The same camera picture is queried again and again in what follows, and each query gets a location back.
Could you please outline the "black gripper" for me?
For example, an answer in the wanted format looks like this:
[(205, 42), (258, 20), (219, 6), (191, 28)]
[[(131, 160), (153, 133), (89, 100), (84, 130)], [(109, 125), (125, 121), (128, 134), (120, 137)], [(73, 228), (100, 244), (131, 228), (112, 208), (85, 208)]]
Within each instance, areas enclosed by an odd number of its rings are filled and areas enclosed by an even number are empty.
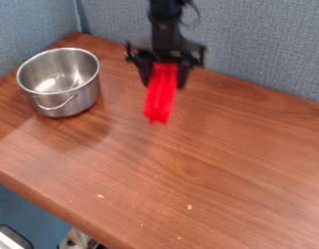
[(180, 19), (149, 16), (152, 35), (139, 46), (125, 43), (125, 59), (136, 63), (141, 83), (149, 84), (153, 62), (176, 63), (177, 88), (187, 84), (191, 66), (204, 65), (205, 46), (188, 40), (180, 32)]

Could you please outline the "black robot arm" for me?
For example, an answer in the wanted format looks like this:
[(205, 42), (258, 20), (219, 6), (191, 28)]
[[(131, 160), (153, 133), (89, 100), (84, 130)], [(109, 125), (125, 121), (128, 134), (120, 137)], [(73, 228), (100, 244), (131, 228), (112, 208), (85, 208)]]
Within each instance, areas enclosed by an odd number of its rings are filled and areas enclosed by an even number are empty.
[(156, 63), (177, 66), (179, 89), (185, 87), (191, 70), (204, 66), (205, 46), (188, 40), (180, 32), (187, 5), (201, 18), (193, 0), (149, 0), (151, 38), (140, 46), (125, 43), (125, 60), (136, 65), (144, 86), (149, 84)]

